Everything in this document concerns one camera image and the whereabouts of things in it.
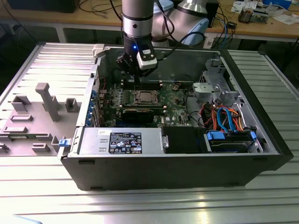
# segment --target power supply label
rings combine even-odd
[[[110,154],[141,154],[141,133],[111,133]]]

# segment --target wooden tabletop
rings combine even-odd
[[[231,5],[234,0],[220,0],[221,8],[229,21],[237,23],[235,34],[238,35],[257,35],[257,36],[269,36],[269,37],[282,37],[282,38],[298,38],[299,37],[299,23],[292,25],[286,25],[273,18],[269,18],[267,23],[240,23],[238,22],[238,15],[232,13]],[[104,6],[97,7],[97,10],[103,10],[110,8],[108,0],[92,0],[92,4],[105,4]],[[121,0],[116,0],[114,5],[120,5]],[[106,25],[106,26],[120,26],[121,23],[114,14],[113,10],[106,11],[106,18],[96,15],[94,13],[84,12],[77,8],[74,13],[58,13],[58,12],[44,12],[44,11],[28,11],[28,10],[12,10],[9,5],[7,8],[12,15],[21,21],[33,21],[33,22],[52,22],[52,23],[72,23],[72,24],[85,24],[85,25]],[[89,1],[82,5],[85,10],[91,11]],[[299,7],[291,5],[289,10],[298,11]],[[117,7],[117,11],[121,12],[121,7]],[[11,16],[4,9],[2,2],[0,1],[0,18],[11,19]],[[212,28],[208,28],[207,32],[221,33],[223,28],[218,21],[215,21]]]

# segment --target gray robot arm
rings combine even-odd
[[[206,0],[185,0],[177,9],[167,7],[165,12],[174,24],[175,30],[168,38],[180,41],[190,32],[204,33],[208,26]],[[135,77],[147,76],[157,68],[158,60],[152,45],[152,36],[168,34],[164,17],[158,13],[154,0],[122,0],[124,54],[116,62],[128,75]],[[193,34],[184,39],[184,44],[201,42],[202,35]]]

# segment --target power connector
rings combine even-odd
[[[228,23],[226,24],[226,26],[227,26],[227,28],[230,28],[230,29],[236,29],[237,24],[234,23],[234,22],[228,22]]]

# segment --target motherboard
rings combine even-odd
[[[137,90],[121,84],[111,85],[101,95],[104,126],[191,126],[185,110],[187,89],[173,87],[174,84],[165,84],[156,90]]]

